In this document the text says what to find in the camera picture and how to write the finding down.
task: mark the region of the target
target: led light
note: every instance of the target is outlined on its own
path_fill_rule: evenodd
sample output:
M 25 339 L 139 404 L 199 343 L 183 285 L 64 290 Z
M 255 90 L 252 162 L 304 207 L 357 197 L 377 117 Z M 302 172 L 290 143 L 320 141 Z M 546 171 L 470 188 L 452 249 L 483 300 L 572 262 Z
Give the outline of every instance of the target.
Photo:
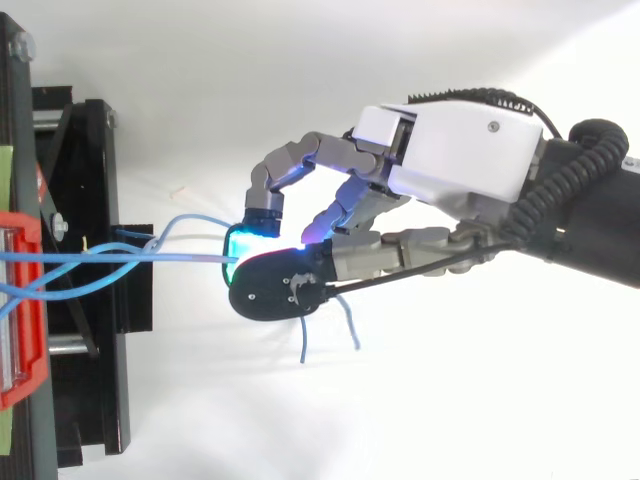
M 292 241 L 285 237 L 263 237 L 255 235 L 242 229 L 234 230 L 229 234 L 228 248 L 225 254 L 229 257 L 238 258 L 237 263 L 229 263 L 225 266 L 229 282 L 233 279 L 233 274 L 239 265 L 263 253 L 275 252 L 287 248 L 298 248 L 304 250 L 305 246 L 299 240 Z

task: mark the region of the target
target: light blue cable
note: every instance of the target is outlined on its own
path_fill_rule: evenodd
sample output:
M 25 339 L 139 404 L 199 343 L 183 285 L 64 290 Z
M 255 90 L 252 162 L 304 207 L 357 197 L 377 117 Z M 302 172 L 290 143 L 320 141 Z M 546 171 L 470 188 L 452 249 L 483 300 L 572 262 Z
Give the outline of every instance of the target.
M 122 235 L 123 237 L 143 238 L 146 240 L 156 238 L 155 235 L 151 235 L 150 233 L 130 232 L 129 230 L 121 230 L 119 228 L 116 229 L 113 233 L 115 233 L 116 235 Z
M 300 363 L 304 363 L 307 359 L 307 321 L 304 316 L 300 317 L 300 324 L 302 325 L 302 352 L 300 352 Z
M 192 253 L 14 253 L 0 252 L 0 261 L 21 263 L 130 263 L 130 262 L 213 262 L 235 263 L 237 258 Z
M 29 291 L 27 289 L 21 289 L 21 288 L 17 288 L 17 287 L 13 287 L 11 285 L 6 285 L 6 284 L 0 284 L 0 291 L 3 291 L 11 296 L 14 297 L 19 297 L 19 298 L 35 298 L 38 300 L 68 300 L 69 298 L 74 298 L 77 296 L 82 296 L 82 295 L 87 295 L 89 293 L 93 293 L 97 290 L 100 290 L 101 288 L 106 287 L 107 285 L 109 285 L 110 283 L 113 283 L 114 281 L 118 280 L 119 278 L 121 278 L 122 276 L 126 275 L 128 272 L 130 272 L 137 264 L 137 261 L 131 262 L 131 260 L 133 260 L 136 255 L 158 255 L 155 252 L 157 252 L 162 245 L 164 244 L 165 240 L 167 239 L 167 237 L 169 236 L 169 233 L 171 231 L 171 229 L 173 229 L 173 227 L 180 221 L 182 220 L 187 220 L 187 219 L 196 219 L 196 220 L 205 220 L 211 223 L 215 223 L 217 225 L 221 225 L 221 226 L 226 226 L 229 225 L 226 222 L 223 222 L 221 220 L 218 220 L 216 218 L 213 217 L 208 217 L 206 215 L 200 215 L 200 214 L 185 214 L 185 215 L 179 215 L 176 218 L 174 218 L 173 220 L 171 220 L 169 222 L 169 224 L 165 227 L 162 235 L 160 236 L 159 239 L 155 239 L 152 238 L 151 240 L 149 240 L 149 242 L 147 242 L 147 244 L 145 245 L 145 247 L 140 250 L 136 247 L 131 247 L 130 245 L 127 244 L 120 244 L 120 245 L 126 245 L 128 248 L 136 248 L 137 252 L 142 252 L 142 253 L 136 253 L 136 254 L 128 254 L 126 256 L 127 260 L 130 263 L 127 263 L 126 265 L 123 265 L 122 267 L 120 267 L 118 270 L 116 270 L 115 272 L 112 272 L 111 274 L 107 275 L 106 277 L 97 280 L 93 283 L 90 283 L 88 285 L 84 285 L 83 287 L 79 287 L 79 288 L 75 288 L 75 289 L 70 289 L 70 290 L 60 290 L 60 291 L 55 291 L 55 292 L 34 292 L 34 291 Z M 89 255 L 87 254 L 79 254 L 78 257 L 76 257 L 76 260 L 80 260 L 81 263 L 88 263 L 86 262 L 86 259 Z M 188 255 L 192 258 L 191 261 L 194 261 L 193 259 L 195 257 L 199 257 L 197 255 Z M 226 258 L 226 257 L 222 257 L 220 255 L 204 255 L 202 256 L 203 259 L 205 259 L 205 261 L 209 261 L 209 262 L 216 262 L 216 263 L 221 263 L 224 261 L 235 261 L 235 259 L 231 259 L 231 258 Z M 56 270 L 53 270 L 52 272 L 50 272 L 50 274 L 53 274 L 53 272 L 58 272 L 56 274 L 56 277 L 50 276 L 48 277 L 47 281 L 51 281 L 53 280 L 53 278 L 57 278 L 58 276 L 63 275 L 64 273 L 68 272 L 69 270 L 71 270 L 72 268 L 75 268 L 78 265 L 78 262 L 69 262 L 71 263 L 71 265 L 63 265 L 61 267 L 59 267 Z
M 185 213 L 184 215 L 178 215 L 176 218 L 171 220 L 162 232 L 162 235 L 158 238 L 158 244 L 164 244 L 165 240 L 169 236 L 169 232 L 176 225 L 176 223 L 181 222 L 182 220 L 204 220 L 205 222 L 214 223 L 216 225 L 220 225 L 224 228 L 231 228 L 231 224 L 227 222 L 223 222 L 222 220 L 218 220 L 217 218 L 209 217 L 207 215 L 201 215 L 199 213 Z
M 353 323 L 353 313 L 351 313 L 351 307 L 349 303 L 342 297 L 342 295 L 337 295 L 336 299 L 344 308 L 344 313 L 347 315 L 347 325 L 349 325 L 349 332 L 351 332 L 351 338 L 353 339 L 353 346 L 356 350 L 360 350 L 360 339 L 358 338 L 358 334 L 356 332 L 356 326 Z
M 93 247 L 93 248 L 89 249 L 89 251 L 92 252 L 92 253 L 107 252 L 109 250 L 125 250 L 125 251 L 130 251 L 130 252 L 133 253 L 133 252 L 139 252 L 141 249 L 137 248 L 137 247 L 134 247 L 132 245 L 128 245 L 126 243 L 105 243 L 104 245 L 98 245 L 96 247 Z M 72 270 L 75 267 L 77 267 L 78 265 L 80 265 L 80 264 L 79 263 L 66 263 L 64 265 L 61 265 L 58 268 L 56 268 L 54 270 L 51 270 L 49 273 L 46 273 L 43 276 L 41 276 L 40 278 L 34 280 L 29 285 L 27 285 L 25 288 L 27 290 L 36 290 L 36 289 L 38 289 L 40 287 L 43 287 L 47 283 L 51 282 L 52 280 L 55 280 L 58 277 L 61 277 L 65 273 L 67 273 L 70 270 Z M 116 272 L 123 271 L 125 268 L 126 268 L 126 265 L 123 266 L 123 267 L 120 267 L 118 270 L 116 270 Z M 129 270 L 123 271 L 122 275 L 125 275 L 128 271 Z M 2 306 L 2 308 L 0 308 L 0 320 L 3 319 L 4 317 L 6 317 L 7 315 L 9 315 L 11 313 L 11 311 L 14 308 L 16 308 L 18 305 L 20 305 L 20 303 L 23 300 L 24 300 L 24 298 L 13 297 L 13 298 L 11 298 L 11 300 L 9 300 L 7 303 L 5 303 Z

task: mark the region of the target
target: white surface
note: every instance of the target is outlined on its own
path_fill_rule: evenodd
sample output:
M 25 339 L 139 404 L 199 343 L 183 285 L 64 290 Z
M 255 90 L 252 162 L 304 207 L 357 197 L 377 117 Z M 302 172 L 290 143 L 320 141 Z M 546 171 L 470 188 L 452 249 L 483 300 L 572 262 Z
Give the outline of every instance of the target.
M 402 115 L 381 107 L 366 107 L 353 130 L 353 138 L 390 147 Z
M 444 197 L 439 184 L 454 192 L 479 193 L 515 202 L 529 171 L 542 128 L 519 113 L 471 102 L 447 101 L 389 106 L 416 115 L 402 161 L 394 166 L 389 186 L 438 206 Z M 489 131 L 496 122 L 498 130 Z M 407 170 L 396 176 L 398 170 Z M 405 184 L 407 176 L 415 176 Z
M 340 134 L 364 106 L 408 93 L 520 87 L 563 132 L 600 116 L 633 143 L 640 11 L 578 33 L 623 3 L 5 0 L 2 9 L 38 41 L 34 81 L 72 83 L 77 98 L 119 111 L 121 220 L 159 229 L 188 211 L 238 220 L 266 153 L 310 130 Z M 319 170 L 287 192 L 289 234 L 342 180 Z M 379 223 L 447 220 L 412 204 Z M 179 233 L 191 229 L 218 233 L 200 224 Z M 640 477 L 635 291 L 505 254 L 468 275 L 350 295 L 358 354 L 338 305 L 326 306 L 309 320 L 301 367 L 299 325 L 239 318 L 218 267 L 162 265 L 155 275 L 156 331 L 128 339 L 133 443 L 114 458 L 86 449 L 85 466 L 62 478 Z

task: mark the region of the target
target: screw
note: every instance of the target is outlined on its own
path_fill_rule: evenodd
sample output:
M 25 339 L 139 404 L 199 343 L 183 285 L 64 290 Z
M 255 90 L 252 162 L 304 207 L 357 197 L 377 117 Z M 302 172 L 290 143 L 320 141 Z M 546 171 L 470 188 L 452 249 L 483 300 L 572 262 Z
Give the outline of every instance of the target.
M 36 58 L 36 42 L 33 36 L 27 32 L 16 33 L 9 43 L 9 51 L 12 56 L 21 62 L 30 62 Z
M 51 217 L 51 231 L 56 242 L 61 242 L 64 239 L 64 234 L 69 231 L 69 224 L 64 221 L 60 213 L 56 213 Z
M 107 127 L 111 130 L 118 128 L 118 112 L 115 110 L 109 110 L 107 112 Z

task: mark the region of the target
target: coiled cable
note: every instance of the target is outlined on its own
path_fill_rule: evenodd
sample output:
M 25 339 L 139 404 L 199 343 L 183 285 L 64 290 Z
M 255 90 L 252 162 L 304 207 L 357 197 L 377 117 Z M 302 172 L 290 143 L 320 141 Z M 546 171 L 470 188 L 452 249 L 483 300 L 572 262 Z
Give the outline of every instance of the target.
M 513 205 L 500 232 L 503 240 L 523 247 L 550 210 L 564 205 L 597 180 L 617 171 L 629 151 L 624 130 L 608 120 L 585 120 L 575 125 L 569 140 L 591 145 L 591 148 L 544 178 Z
M 409 96 L 409 105 L 418 103 L 441 102 L 444 100 L 464 100 L 466 102 L 484 103 L 492 107 L 504 108 L 512 112 L 536 115 L 549 129 L 553 138 L 562 138 L 560 132 L 546 113 L 535 103 L 519 97 L 513 92 L 499 88 L 466 88 L 463 90 L 447 90 L 442 93 Z

